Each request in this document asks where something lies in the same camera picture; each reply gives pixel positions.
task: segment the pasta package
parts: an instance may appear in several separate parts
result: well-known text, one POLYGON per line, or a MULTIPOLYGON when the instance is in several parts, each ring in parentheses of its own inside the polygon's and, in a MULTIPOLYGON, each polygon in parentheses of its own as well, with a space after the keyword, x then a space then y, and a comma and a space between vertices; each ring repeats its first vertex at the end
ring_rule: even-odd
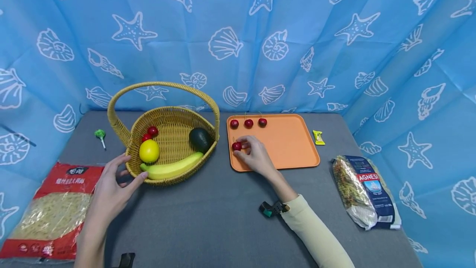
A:
POLYGON ((401 228, 395 200, 370 159, 337 156, 332 171, 345 209, 356 224, 365 230, 401 228))
POLYGON ((103 169, 54 165, 3 244, 0 258, 75 259, 76 237, 103 169))

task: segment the cherry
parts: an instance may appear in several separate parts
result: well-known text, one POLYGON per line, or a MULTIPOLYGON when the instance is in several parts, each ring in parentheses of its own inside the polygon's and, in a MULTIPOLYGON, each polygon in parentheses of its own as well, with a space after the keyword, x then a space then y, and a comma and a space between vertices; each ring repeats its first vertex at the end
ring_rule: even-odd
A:
POLYGON ((233 150, 241 150, 241 142, 235 142, 231 145, 231 149, 233 150))
POLYGON ((253 127, 253 120, 245 120, 245 127, 247 128, 253 127))
POLYGON ((259 125, 260 127, 265 127, 266 124, 267 124, 267 120, 266 120, 265 118, 259 118, 259 120, 258 120, 258 125, 259 125))
POLYGON ((151 136, 156 136, 159 133, 159 130, 157 130, 157 128, 153 126, 147 129, 147 133, 151 136))
POLYGON ((143 137, 142 137, 142 142, 145 142, 146 140, 150 140, 152 138, 152 136, 150 134, 145 134, 143 137))
POLYGON ((238 120, 232 120, 232 121, 230 121, 230 127, 231 127, 231 128, 238 128, 238 126, 239 126, 238 120))

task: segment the basket handle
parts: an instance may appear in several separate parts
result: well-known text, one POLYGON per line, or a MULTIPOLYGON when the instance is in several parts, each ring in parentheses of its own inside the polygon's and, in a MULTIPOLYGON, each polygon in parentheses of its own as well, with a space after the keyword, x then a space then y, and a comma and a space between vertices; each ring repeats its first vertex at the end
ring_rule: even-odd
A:
POLYGON ((212 109, 213 114, 215 115, 215 139, 218 141, 219 139, 219 126, 220 126, 220 111, 218 109, 217 103, 208 96, 205 92, 197 90, 193 87, 186 86, 184 84, 179 83, 172 83, 172 82, 144 82, 144 83, 137 83, 132 84, 130 86, 125 87, 124 89, 120 90, 116 93, 110 100, 109 105, 107 106, 107 117, 109 118, 109 122, 112 126, 112 129, 116 132, 121 142, 125 145, 129 145, 129 141, 132 138, 131 131, 127 129, 127 127, 120 121, 119 117, 116 114, 116 110, 114 109, 116 106, 117 100, 126 92, 130 90, 134 90, 141 87, 147 86, 165 86, 165 87, 173 87, 188 91, 193 93, 194 95, 198 96, 199 98, 203 99, 212 109))

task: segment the hand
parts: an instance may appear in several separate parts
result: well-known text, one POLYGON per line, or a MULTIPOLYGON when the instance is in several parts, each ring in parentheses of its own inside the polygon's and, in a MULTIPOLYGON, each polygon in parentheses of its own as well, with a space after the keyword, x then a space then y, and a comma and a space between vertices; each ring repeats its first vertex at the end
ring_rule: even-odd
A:
MULTIPOLYGON (((129 161, 131 156, 119 155, 104 167, 101 177, 94 189, 94 195, 88 209, 85 223, 105 224, 108 227, 110 222, 125 208, 136 189, 147 178, 147 172, 142 172, 132 182, 118 184, 116 181, 116 172, 118 166, 129 161)), ((128 174, 127 170, 120 173, 120 176, 128 174)))
POLYGON ((245 152, 233 151, 233 154, 247 164, 251 170, 261 174, 265 178, 270 178, 277 172, 267 154, 264 144, 255 136, 242 136, 237 139, 237 142, 241 142, 241 146, 245 152))

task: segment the gray table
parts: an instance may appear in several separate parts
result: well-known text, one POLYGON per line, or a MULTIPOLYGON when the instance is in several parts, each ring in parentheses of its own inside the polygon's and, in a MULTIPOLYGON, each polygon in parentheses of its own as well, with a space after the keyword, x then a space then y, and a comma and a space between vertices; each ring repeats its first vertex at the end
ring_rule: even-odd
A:
MULTIPOLYGON (((141 112, 118 112, 131 127, 141 112)), ((213 122, 213 114, 202 113, 213 122)), ((209 161, 187 181, 171 187, 142 186, 126 210, 110 225, 107 266, 135 252, 134 267, 316 267, 306 247, 281 218, 265 218, 258 207, 277 197, 262 177, 238 173, 229 163, 226 118, 220 116, 221 140, 209 161)), ((310 133, 321 130, 325 146, 317 148, 318 167, 282 170, 316 214, 347 250, 356 268, 420 268, 404 232, 363 231, 345 212, 331 174, 330 160, 339 154, 361 155, 338 114, 301 114, 310 133)), ((59 161, 75 165, 105 164, 125 148, 111 129, 106 112, 84 115, 59 161), (106 131, 107 151, 93 136, 106 131)), ((29 267, 19 264, 10 267, 29 267)), ((55 265, 72 267, 72 264, 55 265)))

